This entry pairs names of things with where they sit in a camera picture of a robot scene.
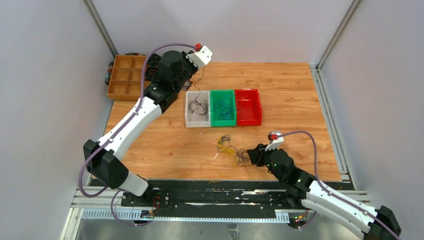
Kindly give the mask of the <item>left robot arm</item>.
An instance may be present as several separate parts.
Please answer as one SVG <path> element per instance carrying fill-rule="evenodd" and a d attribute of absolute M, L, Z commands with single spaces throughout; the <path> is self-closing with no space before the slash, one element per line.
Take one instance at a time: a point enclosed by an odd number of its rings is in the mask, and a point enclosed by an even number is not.
<path fill-rule="evenodd" d="M 150 84 L 112 130 L 99 140 L 89 139 L 84 144 L 82 169 L 111 189 L 132 193 L 140 206 L 149 206 L 153 201 L 149 183 L 131 172 L 121 160 L 145 128 L 177 100 L 184 83 L 211 61 L 212 55 L 209 48 L 203 46 L 196 51 L 170 50 L 162 56 L 152 53 L 146 57 L 141 76 L 148 77 Z"/>

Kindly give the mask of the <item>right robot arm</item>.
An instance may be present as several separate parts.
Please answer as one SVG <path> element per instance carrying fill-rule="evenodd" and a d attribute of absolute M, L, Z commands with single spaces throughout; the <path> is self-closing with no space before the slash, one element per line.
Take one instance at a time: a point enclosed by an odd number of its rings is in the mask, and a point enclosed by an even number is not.
<path fill-rule="evenodd" d="M 311 209 L 348 229 L 362 240 L 398 240 L 402 232 L 394 212 L 358 202 L 331 188 L 299 167 L 283 149 L 266 150 L 264 144 L 247 150 L 252 163 L 266 167 L 286 187 L 285 201 L 291 208 Z"/>

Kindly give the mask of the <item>plaid cloth under tray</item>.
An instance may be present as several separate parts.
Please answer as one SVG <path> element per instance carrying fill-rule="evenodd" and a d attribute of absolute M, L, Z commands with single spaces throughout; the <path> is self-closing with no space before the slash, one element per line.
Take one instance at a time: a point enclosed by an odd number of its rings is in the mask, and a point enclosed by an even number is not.
<path fill-rule="evenodd" d="M 137 52 L 130 52 L 130 53 L 127 53 L 127 54 L 124 54 L 124 55 L 143 55 L 143 56 L 145 56 L 144 54 L 137 53 Z M 106 73 L 106 77 L 105 77 L 105 83 L 106 83 L 107 85 L 109 85 L 109 80 L 110 80 L 110 70 L 111 70 L 111 68 L 113 67 L 114 61 L 115 61 L 115 60 L 113 60 L 112 62 L 110 62 L 110 63 L 109 63 L 109 65 L 108 65 L 108 69 L 107 69 L 107 73 Z"/>

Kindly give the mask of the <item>rolled dark cloth top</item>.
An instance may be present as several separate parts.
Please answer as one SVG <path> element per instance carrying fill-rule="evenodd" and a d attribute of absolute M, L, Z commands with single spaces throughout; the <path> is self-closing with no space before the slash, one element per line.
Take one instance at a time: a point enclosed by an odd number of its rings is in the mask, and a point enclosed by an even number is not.
<path fill-rule="evenodd" d="M 147 60 L 147 69 L 156 69 L 159 65 L 160 60 L 162 57 L 158 55 L 157 53 L 153 53 Z"/>

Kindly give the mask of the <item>rolled dark cloth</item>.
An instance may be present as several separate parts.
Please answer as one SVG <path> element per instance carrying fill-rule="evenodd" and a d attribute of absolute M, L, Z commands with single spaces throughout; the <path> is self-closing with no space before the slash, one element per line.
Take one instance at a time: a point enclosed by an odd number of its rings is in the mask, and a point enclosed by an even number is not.
<path fill-rule="evenodd" d="M 153 53 L 147 60 L 147 69 L 156 69 L 159 65 L 160 60 L 162 57 L 158 55 L 157 53 Z"/>
<path fill-rule="evenodd" d="M 157 66 L 147 66 L 145 69 L 145 75 L 144 80 L 151 82 L 152 80 L 155 80 L 158 76 L 159 68 Z"/>

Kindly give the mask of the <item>rolled dark cloth middle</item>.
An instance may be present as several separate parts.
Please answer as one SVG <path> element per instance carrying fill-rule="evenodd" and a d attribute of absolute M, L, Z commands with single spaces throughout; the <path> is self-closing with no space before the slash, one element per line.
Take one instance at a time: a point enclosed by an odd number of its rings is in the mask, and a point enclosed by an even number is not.
<path fill-rule="evenodd" d="M 145 69 L 145 75 L 144 80 L 151 82 L 152 80 L 155 80 L 158 76 L 159 68 L 157 66 L 147 66 Z"/>

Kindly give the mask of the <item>white plastic bin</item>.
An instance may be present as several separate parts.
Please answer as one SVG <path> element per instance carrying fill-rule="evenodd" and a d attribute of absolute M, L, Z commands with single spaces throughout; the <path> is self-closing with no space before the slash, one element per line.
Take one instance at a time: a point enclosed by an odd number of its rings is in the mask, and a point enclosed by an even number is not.
<path fill-rule="evenodd" d="M 185 97 L 185 126 L 211 127 L 210 91 L 187 91 Z"/>

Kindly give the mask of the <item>green plastic bin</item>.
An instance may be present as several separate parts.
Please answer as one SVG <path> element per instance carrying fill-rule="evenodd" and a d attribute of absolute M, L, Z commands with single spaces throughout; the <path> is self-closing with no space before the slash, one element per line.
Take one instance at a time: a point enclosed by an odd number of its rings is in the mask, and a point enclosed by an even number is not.
<path fill-rule="evenodd" d="M 237 111 L 233 89 L 211 90 L 210 108 L 212 127 L 236 126 Z"/>

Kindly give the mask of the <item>wooden compartment tray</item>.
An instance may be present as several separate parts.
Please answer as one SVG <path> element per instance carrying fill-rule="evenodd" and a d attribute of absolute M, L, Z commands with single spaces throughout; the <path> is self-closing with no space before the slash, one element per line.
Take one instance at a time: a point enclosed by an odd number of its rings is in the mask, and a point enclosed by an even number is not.
<path fill-rule="evenodd" d="M 108 82 L 107 96 L 112 100 L 136 101 L 150 81 L 141 83 L 144 55 L 117 55 Z"/>

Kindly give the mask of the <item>red plastic bin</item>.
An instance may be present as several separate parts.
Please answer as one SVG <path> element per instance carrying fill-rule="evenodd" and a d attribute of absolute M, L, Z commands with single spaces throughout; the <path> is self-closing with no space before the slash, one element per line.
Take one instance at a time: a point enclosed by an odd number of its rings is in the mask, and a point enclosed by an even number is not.
<path fill-rule="evenodd" d="M 235 89 L 236 125 L 260 126 L 263 110 L 258 89 Z"/>

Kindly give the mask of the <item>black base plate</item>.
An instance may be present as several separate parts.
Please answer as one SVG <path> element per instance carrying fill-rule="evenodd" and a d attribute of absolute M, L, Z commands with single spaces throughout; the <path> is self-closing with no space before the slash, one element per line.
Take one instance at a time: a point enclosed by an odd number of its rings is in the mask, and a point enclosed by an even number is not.
<path fill-rule="evenodd" d="M 276 210 L 304 213 L 278 181 L 151 179 L 143 196 L 124 192 L 122 207 L 158 207 L 158 217 L 268 219 Z"/>

